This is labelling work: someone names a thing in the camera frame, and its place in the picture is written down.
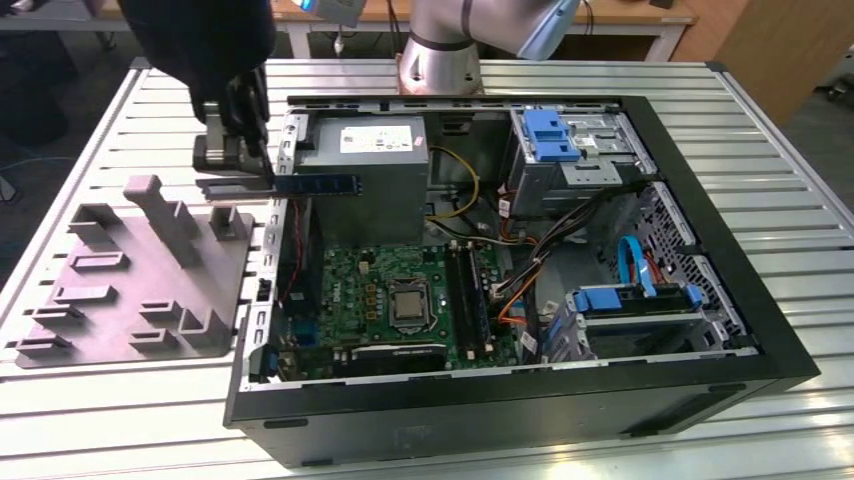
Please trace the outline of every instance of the power supply label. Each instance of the power supply label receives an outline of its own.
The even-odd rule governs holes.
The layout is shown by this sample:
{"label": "power supply label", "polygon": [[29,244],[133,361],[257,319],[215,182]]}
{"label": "power supply label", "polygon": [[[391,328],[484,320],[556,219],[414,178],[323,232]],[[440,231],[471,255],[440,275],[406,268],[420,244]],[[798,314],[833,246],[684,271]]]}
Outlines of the power supply label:
{"label": "power supply label", "polygon": [[408,125],[341,129],[341,153],[411,152],[412,148]]}

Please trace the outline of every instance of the cpu socket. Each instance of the cpu socket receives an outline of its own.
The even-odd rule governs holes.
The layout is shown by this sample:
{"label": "cpu socket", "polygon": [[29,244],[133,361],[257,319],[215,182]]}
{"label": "cpu socket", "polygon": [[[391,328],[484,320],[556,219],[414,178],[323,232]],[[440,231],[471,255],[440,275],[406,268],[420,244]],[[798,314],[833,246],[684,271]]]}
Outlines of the cpu socket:
{"label": "cpu socket", "polygon": [[395,279],[388,282],[388,324],[400,333],[411,335],[435,326],[430,302],[430,284],[420,278]]}

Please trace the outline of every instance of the floor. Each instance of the floor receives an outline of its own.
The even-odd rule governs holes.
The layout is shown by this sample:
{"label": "floor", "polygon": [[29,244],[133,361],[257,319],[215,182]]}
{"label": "floor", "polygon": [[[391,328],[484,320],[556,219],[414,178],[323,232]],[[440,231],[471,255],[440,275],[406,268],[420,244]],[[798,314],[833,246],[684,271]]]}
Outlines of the floor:
{"label": "floor", "polygon": [[[323,34],[315,35],[315,55],[331,57],[331,41]],[[0,136],[0,168],[33,157],[73,159],[79,155],[127,74],[131,60],[141,53],[129,34],[116,36],[116,47],[108,52],[99,48],[92,34],[63,34],[63,40],[80,72],[76,81],[55,89],[69,120],[68,132],[49,145],[27,150]],[[280,38],[276,45],[276,57],[289,56],[289,45],[283,40]],[[344,56],[387,57],[388,41],[388,35],[365,34],[348,40]],[[854,108],[827,102],[823,94],[817,93],[784,132],[849,208],[854,209],[853,127]],[[0,204],[0,287],[5,284],[72,166],[73,160],[51,160],[25,163],[1,172],[21,192],[21,197],[12,206]]]}

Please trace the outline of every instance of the motherboard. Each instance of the motherboard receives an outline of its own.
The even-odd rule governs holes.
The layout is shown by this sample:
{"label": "motherboard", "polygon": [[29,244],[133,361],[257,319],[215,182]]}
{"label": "motherboard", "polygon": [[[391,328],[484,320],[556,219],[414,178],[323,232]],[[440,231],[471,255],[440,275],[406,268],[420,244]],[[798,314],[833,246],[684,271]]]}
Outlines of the motherboard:
{"label": "motherboard", "polygon": [[[414,357],[420,358],[435,350],[443,370],[516,364],[510,329],[487,330],[476,355],[464,346],[471,340],[460,342],[468,330],[459,323],[468,319],[458,319],[455,324],[454,305],[460,301],[454,285],[459,279],[446,265],[450,253],[447,246],[327,249],[319,321],[296,325],[293,332],[301,346],[297,363],[305,379],[341,376],[336,365],[347,352],[359,351],[364,357],[367,353],[388,354],[390,349],[398,349],[395,355],[400,355],[408,353],[400,349],[410,347],[419,350]],[[496,252],[487,245],[471,254],[476,271],[470,277],[486,299],[488,285],[500,277]]]}

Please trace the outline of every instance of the workbench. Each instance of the workbench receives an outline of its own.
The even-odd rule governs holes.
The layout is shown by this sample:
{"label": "workbench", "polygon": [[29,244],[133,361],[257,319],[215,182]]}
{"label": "workbench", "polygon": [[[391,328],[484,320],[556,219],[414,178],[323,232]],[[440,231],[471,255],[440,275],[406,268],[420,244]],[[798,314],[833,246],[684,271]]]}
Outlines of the workbench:
{"label": "workbench", "polygon": [[[394,0],[400,30],[410,29],[410,0]],[[647,1],[592,0],[595,28],[594,35],[636,35],[654,37],[646,60],[670,60],[684,28],[696,21],[690,8],[678,1],[674,8],[662,9]],[[339,26],[321,21],[303,12],[291,0],[272,0],[276,28],[287,32],[293,58],[311,58],[308,34],[336,32]],[[586,29],[587,11],[580,5],[575,13],[575,23],[567,35],[582,35]],[[0,30],[57,30],[57,31],[127,31],[117,0],[105,0],[104,6],[92,17],[81,0],[52,0],[39,11],[0,19]],[[345,32],[388,32],[388,7],[386,0],[367,0],[364,13],[355,28]]]}
{"label": "workbench", "polygon": [[[390,60],[268,66],[271,157],[287,97],[394,94]],[[335,467],[324,478],[691,478],[834,475],[854,466],[854,218],[724,72],[703,64],[483,63],[488,94],[643,95],[710,193],[822,375],[675,436]],[[191,148],[203,131],[183,85],[140,65],[119,89],[0,294],[0,345],[29,329],[75,237],[81,202],[132,209],[128,175],[167,200],[204,200]],[[265,202],[240,207],[264,221]],[[263,241],[256,226],[253,245]],[[252,252],[247,271],[257,269]],[[255,291],[244,278],[243,297]],[[221,427],[232,354],[47,370],[0,351],[0,478],[257,479],[288,472]]]}

